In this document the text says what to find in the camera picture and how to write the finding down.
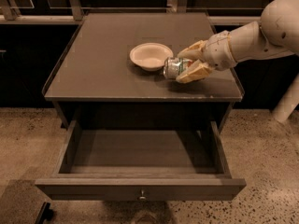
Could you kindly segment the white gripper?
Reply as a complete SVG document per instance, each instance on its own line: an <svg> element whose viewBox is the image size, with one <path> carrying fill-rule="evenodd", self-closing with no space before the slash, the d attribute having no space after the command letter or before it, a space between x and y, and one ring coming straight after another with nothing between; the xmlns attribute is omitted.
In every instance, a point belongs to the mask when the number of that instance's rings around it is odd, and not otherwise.
<svg viewBox="0 0 299 224"><path fill-rule="evenodd" d="M230 38L230 33L223 31L213 35L208 41L199 40L179 52L179 58L195 62L186 66L176 77L176 82L190 83L208 77L214 69L223 71L235 67L237 61L232 53Z"/></svg>

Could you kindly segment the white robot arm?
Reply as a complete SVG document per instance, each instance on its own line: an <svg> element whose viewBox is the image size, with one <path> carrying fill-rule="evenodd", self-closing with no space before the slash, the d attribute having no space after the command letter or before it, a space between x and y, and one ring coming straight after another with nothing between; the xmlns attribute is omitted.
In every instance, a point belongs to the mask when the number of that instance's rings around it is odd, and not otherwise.
<svg viewBox="0 0 299 224"><path fill-rule="evenodd" d="M270 60L299 54L299 0L274 0L258 21L214 34L182 50L179 58L192 64L176 77L190 83L247 60Z"/></svg>

